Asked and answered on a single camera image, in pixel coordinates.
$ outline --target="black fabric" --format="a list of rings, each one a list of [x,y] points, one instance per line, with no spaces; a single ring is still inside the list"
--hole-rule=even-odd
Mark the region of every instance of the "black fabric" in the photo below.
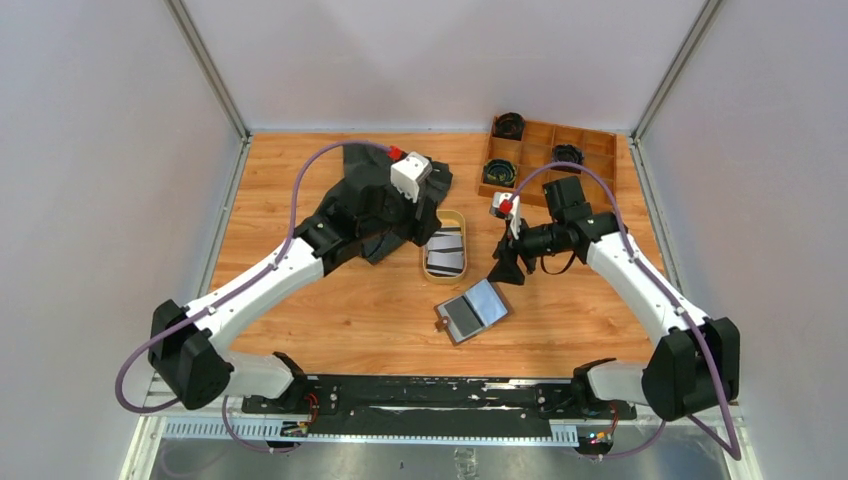
[[[389,171],[393,162],[392,159],[379,148],[366,145],[345,145],[342,148],[342,157],[345,175],[348,175],[351,171],[353,171],[357,165],[372,163],[385,167],[384,169],[380,169],[380,172],[381,175],[386,176],[386,181],[388,181]],[[437,190],[438,194],[436,195],[436,200],[438,204],[441,204],[448,195],[453,175],[448,172],[446,164],[434,162],[432,159],[430,159],[430,161],[433,167],[433,173],[427,177],[427,185]],[[380,260],[388,257],[389,254],[400,248],[403,244],[404,240],[401,237],[394,233],[387,233],[383,237],[372,238],[363,242],[362,252],[360,255],[365,258],[368,263],[375,265],[379,263]]]

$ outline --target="white wall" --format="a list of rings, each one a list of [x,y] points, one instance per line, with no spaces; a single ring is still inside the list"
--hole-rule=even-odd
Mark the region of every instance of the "white wall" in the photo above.
[[[197,287],[238,142],[163,2],[0,11],[0,478],[112,479],[115,373]]]
[[[764,478],[845,478],[848,4],[725,3],[647,161],[689,293],[742,332]]]
[[[257,129],[622,129],[703,0],[186,0]]]

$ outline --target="wooden table surface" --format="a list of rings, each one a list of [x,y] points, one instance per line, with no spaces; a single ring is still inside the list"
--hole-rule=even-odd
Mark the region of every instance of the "wooden table surface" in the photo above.
[[[433,307],[486,276],[503,222],[475,180],[485,134],[258,134],[254,137],[224,237],[212,287],[218,288],[278,246],[285,235],[294,177],[319,148],[360,138],[415,150],[448,163],[453,186],[442,208],[468,227],[466,277],[456,285],[424,279],[420,250],[407,243],[376,266],[353,259],[301,289],[251,325],[233,344],[242,352],[285,352],[308,373],[570,377],[574,367],[604,357],[647,362],[645,331],[618,295],[575,262],[560,276],[541,270],[523,287],[504,285],[515,310],[490,330],[453,346],[434,329]],[[660,254],[625,138],[618,139],[617,197],[625,223],[658,268]],[[313,164],[298,197],[298,222],[310,215],[342,174],[341,149]],[[522,206],[531,224],[549,222],[543,207]],[[559,269],[566,256],[550,259]]]

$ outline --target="metal bar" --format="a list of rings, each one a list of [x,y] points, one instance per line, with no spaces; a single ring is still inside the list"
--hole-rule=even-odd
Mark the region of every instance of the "metal bar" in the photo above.
[[[244,174],[244,166],[247,163],[247,154],[250,152],[250,146],[253,145],[253,136],[249,135],[242,143],[241,151],[238,159],[233,166],[233,171],[230,174],[230,180],[227,186],[227,194],[224,197],[224,203],[221,206],[218,224],[215,226],[215,238],[212,241],[212,248],[209,251],[209,257],[206,260],[206,266],[203,269],[203,275],[198,286],[197,297],[206,295],[209,291],[209,286],[212,284],[212,276],[215,273],[215,266],[218,263],[218,255],[221,253],[221,245],[224,243],[224,234],[227,231],[227,225],[230,223],[230,215],[233,212],[233,204],[236,201],[236,194],[241,184],[241,177]]]
[[[164,417],[139,417],[119,480],[148,480],[156,464],[156,452],[167,419]]]
[[[212,61],[209,51],[206,50],[206,46],[203,44],[203,39],[200,38],[200,33],[198,33],[197,27],[194,26],[194,22],[191,20],[188,9],[186,9],[182,0],[164,1],[165,5],[168,6],[168,10],[171,11],[174,21],[177,22],[177,26],[183,33],[186,43],[188,43],[189,48],[192,53],[194,53],[194,57],[197,59],[197,63],[200,65],[200,69],[203,71],[203,74],[206,76],[206,80],[209,81],[209,86],[212,87],[215,97],[217,97],[218,102],[221,103],[221,108],[224,109],[224,113],[227,115],[227,118],[230,120],[230,123],[238,136],[241,137],[242,141],[245,141],[250,135],[250,131],[247,129],[244,119],[239,113],[230,92],[224,85],[224,81],[221,79],[221,74],[215,67],[215,63]]]
[[[683,44],[680,46],[680,50],[677,51],[677,55],[675,55],[674,60],[671,62],[671,66],[668,67],[660,85],[654,92],[654,96],[651,98],[651,101],[648,102],[648,106],[645,108],[642,118],[640,118],[639,123],[636,124],[636,128],[631,134],[632,138],[640,140],[645,136],[645,132],[648,131],[651,123],[654,121],[654,118],[656,117],[663,102],[665,102],[669,91],[671,91],[675,82],[677,82],[677,78],[680,76],[680,73],[683,71],[686,63],[692,56],[692,52],[701,42],[701,39],[704,37],[704,33],[712,24],[716,12],[718,12],[719,7],[721,7],[723,3],[724,0],[707,0],[703,8],[701,8],[701,11],[698,13],[698,17],[695,19],[695,24],[692,25],[689,33],[686,35],[686,39],[683,40]]]
[[[660,247],[665,276],[679,291],[686,293],[685,285],[683,285],[678,272],[677,254],[668,234],[668,225],[666,225],[662,208],[654,194],[653,175],[650,172],[647,162],[645,162],[645,152],[642,150],[642,142],[632,138],[628,140],[633,164],[636,167],[636,174],[639,177],[639,185],[642,189],[642,195],[645,197],[645,205],[648,207],[648,217],[651,219],[651,225],[654,227],[654,237],[657,240],[657,245]]]
[[[635,405],[635,407],[636,418],[634,420],[622,420],[618,422],[619,425],[659,425],[663,421],[660,417],[657,416],[657,414],[651,409],[651,407],[647,405]],[[701,420],[705,425],[715,428],[724,428],[724,417],[722,417],[721,409],[719,409],[719,407],[708,408],[707,410],[698,412],[698,414],[695,416],[698,417],[698,419]],[[745,419],[742,416],[742,407],[731,404],[730,417],[733,419],[733,424],[736,425],[737,429],[745,426]],[[581,425],[579,420],[558,421],[572,425]],[[585,420],[582,425],[603,424],[604,422],[609,423],[609,420]],[[688,418],[681,418],[674,422],[668,423],[668,426],[695,426],[695,424]]]
[[[717,431],[727,438],[727,430],[717,428]],[[739,436],[739,443],[742,446],[742,460],[736,461],[727,453],[724,453],[725,464],[727,471],[730,474],[731,480],[763,480],[763,474],[760,470],[760,464],[757,461],[757,455],[754,453],[754,448],[751,446],[751,439],[748,436],[748,428],[746,426],[736,427],[736,434]]]
[[[577,427],[551,422],[551,435],[546,437],[471,437],[471,436],[428,436],[428,435],[356,435],[310,433],[306,437],[281,436],[280,430],[286,421],[278,418],[251,418],[251,416],[231,419],[236,434],[244,440],[290,440],[298,443],[382,443],[416,445],[515,445],[576,447]],[[218,417],[169,417],[164,433],[166,439],[208,439],[229,440],[220,415]]]

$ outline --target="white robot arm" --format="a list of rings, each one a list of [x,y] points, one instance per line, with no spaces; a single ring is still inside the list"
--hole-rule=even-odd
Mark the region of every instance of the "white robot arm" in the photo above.
[[[553,222],[534,227],[520,218],[518,198],[506,202],[509,194],[495,194],[491,212],[506,221],[506,231],[495,251],[498,262],[489,281],[523,285],[519,258],[528,273],[533,273],[537,258],[573,251],[615,289],[655,347],[647,365],[603,359],[575,369],[572,394],[576,403],[590,407],[624,400],[648,405],[667,421],[716,406],[716,389],[704,352],[692,333],[693,326],[706,339],[726,399],[736,398],[739,331],[733,322],[712,319],[683,297],[626,233],[625,244],[622,224],[613,213],[593,215],[577,177],[551,182],[544,190]]]
[[[151,347],[148,355],[179,401],[196,409],[219,395],[284,395],[295,372],[300,373],[291,359],[232,352],[230,345],[271,307],[359,255],[364,240],[394,232],[425,244],[440,227],[438,202],[425,183],[431,174],[444,179],[450,171],[433,172],[430,161],[415,152],[388,172],[360,165],[327,193],[293,239],[259,263],[182,308],[172,300],[160,305],[151,337],[188,317],[201,317]]]

